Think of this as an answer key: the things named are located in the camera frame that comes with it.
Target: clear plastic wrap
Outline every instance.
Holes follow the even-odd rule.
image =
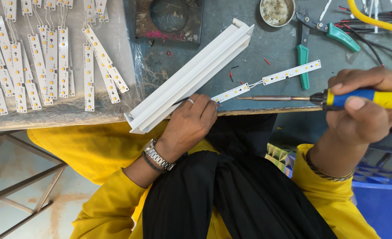
[[[66,26],[69,28],[69,43],[72,54],[71,69],[74,71],[76,95],[69,98],[58,97],[57,100],[54,100],[53,105],[44,106],[42,104],[42,109],[40,110],[32,110],[27,99],[28,113],[16,112],[15,98],[5,97],[9,114],[0,116],[0,130],[92,125],[125,121],[123,113],[131,111],[145,97],[144,88],[141,84],[142,68],[144,67],[142,54],[140,47],[130,40],[124,11],[127,6],[124,4],[123,1],[118,0],[108,1],[106,7],[109,22],[100,26],[101,24],[98,21],[97,25],[93,26],[99,41],[130,89],[123,94],[118,90],[121,102],[111,103],[102,75],[97,67],[97,63],[95,63],[95,83],[93,84],[95,87],[95,111],[88,112],[84,110],[83,44],[86,43],[86,38],[81,32],[84,22],[84,6],[82,1],[74,1],[73,8],[68,11]],[[37,11],[44,24],[49,22],[50,25],[54,24],[55,28],[59,25],[59,7],[57,7],[55,12],[50,11],[50,15],[47,13],[47,16],[44,8],[38,8]],[[3,16],[3,19],[5,19],[1,1],[0,16]],[[30,23],[34,32],[36,32],[38,21],[35,13],[30,17]],[[33,71],[34,83],[38,84],[27,38],[28,34],[32,34],[32,30],[25,17],[21,14],[20,1],[18,1],[17,20],[14,25],[18,31],[19,39],[23,41],[25,46]]]

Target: green handle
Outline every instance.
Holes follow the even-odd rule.
[[[333,25],[333,23],[329,23],[327,25],[329,27],[329,31],[327,32],[327,36],[333,39],[336,39],[342,42],[345,46],[347,46],[353,52],[359,52],[360,46],[350,37],[347,33],[340,30],[338,27]]]
[[[300,44],[296,47],[296,49],[298,49],[298,65],[301,66],[308,63],[309,49]],[[308,90],[309,89],[308,72],[300,74],[299,77],[301,79],[302,89]]]

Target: silver metal watch band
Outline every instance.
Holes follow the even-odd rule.
[[[156,152],[155,150],[156,139],[152,139],[150,141],[150,145],[145,148],[145,153],[149,155],[159,166],[162,168],[170,171],[172,167],[174,167],[175,163],[168,163],[167,161],[163,160],[162,157]]]

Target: gray table surface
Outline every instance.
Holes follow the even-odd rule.
[[[356,0],[359,9],[362,9],[361,0]],[[146,71],[143,72],[146,95],[153,92],[165,82],[184,64],[194,57],[209,42],[217,37],[225,28],[237,18],[247,25],[255,24],[250,45],[225,68],[220,70],[211,80],[202,86],[197,93],[215,96],[233,89],[244,83],[255,83],[273,73],[281,72],[297,66],[296,46],[300,43],[301,23],[296,17],[284,27],[273,28],[268,26],[259,13],[259,0],[205,0],[202,19],[201,44],[155,40],[150,46],[147,38],[137,38],[134,41],[141,47],[145,61]],[[318,19],[326,5],[324,0],[296,0],[296,9],[304,7],[312,19]],[[338,11],[336,6],[348,6],[345,0],[333,0],[322,22],[337,22],[348,19],[349,14]],[[388,1],[382,1],[379,11],[392,11]],[[130,35],[134,32],[130,26]],[[392,33],[367,34],[366,39],[381,43],[392,48]],[[321,60],[322,68],[309,73],[310,89],[301,88],[298,76],[285,79],[266,86],[258,85],[246,92],[249,95],[302,95],[309,96],[327,88],[327,81],[345,68],[369,69],[378,66],[371,50],[363,42],[357,41],[361,51],[353,53],[340,42],[327,37],[320,31],[311,30],[309,36],[309,62]],[[389,52],[378,50],[385,65],[392,70],[392,55]],[[229,68],[233,69],[233,79],[227,76]],[[252,114],[261,112],[287,112],[318,110],[309,102],[253,102],[248,100],[230,99],[218,107],[220,114]]]

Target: yellow sleeve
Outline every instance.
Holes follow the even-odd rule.
[[[312,146],[298,146],[292,181],[302,189],[339,239],[379,238],[351,201],[352,177],[343,182],[332,182],[309,168],[304,158]]]
[[[83,210],[72,222],[74,231],[70,238],[128,238],[134,227],[131,216],[145,191],[122,169],[116,171],[83,204]]]

